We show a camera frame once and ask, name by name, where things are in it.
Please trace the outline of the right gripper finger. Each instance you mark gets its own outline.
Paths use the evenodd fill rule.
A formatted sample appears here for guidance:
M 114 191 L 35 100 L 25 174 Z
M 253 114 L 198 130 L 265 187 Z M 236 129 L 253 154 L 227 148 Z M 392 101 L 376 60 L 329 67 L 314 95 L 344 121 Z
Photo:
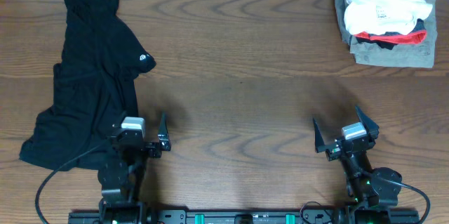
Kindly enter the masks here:
M 313 119 L 314 124 L 314 146 L 316 153 L 325 152 L 327 150 L 327 145 L 324 143 L 323 137 L 321 135 L 319 125 L 316 120 Z
M 359 121 L 363 124 L 367 134 L 372 139 L 377 139 L 379 136 L 380 127 L 370 117 L 368 117 L 359 106 L 356 106 L 355 109 Z

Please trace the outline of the white t-shirt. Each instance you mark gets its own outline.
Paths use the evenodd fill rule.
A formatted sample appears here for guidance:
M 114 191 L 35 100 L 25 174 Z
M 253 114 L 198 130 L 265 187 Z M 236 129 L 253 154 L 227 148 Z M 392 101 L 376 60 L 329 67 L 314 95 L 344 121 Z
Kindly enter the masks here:
M 429 17 L 433 6 L 425 0 L 345 0 L 344 23 L 352 34 L 366 32 L 407 35 L 418 20 Z

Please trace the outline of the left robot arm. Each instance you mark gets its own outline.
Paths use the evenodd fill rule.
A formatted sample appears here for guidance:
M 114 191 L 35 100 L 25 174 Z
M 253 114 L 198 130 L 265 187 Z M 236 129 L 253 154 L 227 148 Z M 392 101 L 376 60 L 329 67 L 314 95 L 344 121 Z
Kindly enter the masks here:
M 124 117 L 113 125 L 107 141 L 113 154 L 98 171 L 102 186 L 99 223 L 151 223 L 152 213 L 139 199 L 149 159 L 171 151 L 166 115 L 161 115 L 157 141 L 145 140 L 145 120 Z

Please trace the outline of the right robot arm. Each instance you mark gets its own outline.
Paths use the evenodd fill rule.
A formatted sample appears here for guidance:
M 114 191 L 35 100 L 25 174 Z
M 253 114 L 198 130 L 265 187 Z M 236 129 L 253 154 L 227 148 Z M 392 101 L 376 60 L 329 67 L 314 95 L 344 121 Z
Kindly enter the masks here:
M 390 208 L 398 205 L 402 176 L 381 167 L 374 169 L 367 151 L 373 149 L 380 127 L 359 108 L 358 122 L 342 128 L 342 135 L 326 144 L 313 120 L 315 151 L 328 161 L 338 160 L 343 168 L 347 193 L 354 202 L 333 214 L 334 223 L 391 223 Z

